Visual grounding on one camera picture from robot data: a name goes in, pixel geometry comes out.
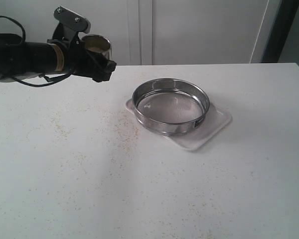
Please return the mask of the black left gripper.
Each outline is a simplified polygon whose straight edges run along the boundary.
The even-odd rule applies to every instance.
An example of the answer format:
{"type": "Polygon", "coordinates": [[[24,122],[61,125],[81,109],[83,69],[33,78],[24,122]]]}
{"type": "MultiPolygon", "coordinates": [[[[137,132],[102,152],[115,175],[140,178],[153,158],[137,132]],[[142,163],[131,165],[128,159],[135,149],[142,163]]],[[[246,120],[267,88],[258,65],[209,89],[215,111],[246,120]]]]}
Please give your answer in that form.
{"type": "Polygon", "coordinates": [[[75,29],[59,23],[47,42],[61,47],[65,57],[65,68],[73,75],[90,77],[93,81],[107,82],[115,71],[116,62],[109,60],[100,52],[85,49],[85,43],[79,38],[79,32],[89,33],[90,24],[75,29]]]}

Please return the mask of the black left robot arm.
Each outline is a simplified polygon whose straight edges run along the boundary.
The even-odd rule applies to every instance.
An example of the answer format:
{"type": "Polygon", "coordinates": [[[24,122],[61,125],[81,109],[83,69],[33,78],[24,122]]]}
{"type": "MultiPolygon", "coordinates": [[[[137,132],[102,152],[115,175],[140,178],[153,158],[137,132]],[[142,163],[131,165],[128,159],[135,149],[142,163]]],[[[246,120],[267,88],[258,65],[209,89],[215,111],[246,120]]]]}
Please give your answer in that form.
{"type": "Polygon", "coordinates": [[[26,79],[42,77],[52,85],[76,75],[108,81],[116,63],[87,50],[78,36],[89,26],[86,20],[60,21],[46,43],[27,42],[24,34],[0,33],[0,80],[26,84],[26,79]]]}

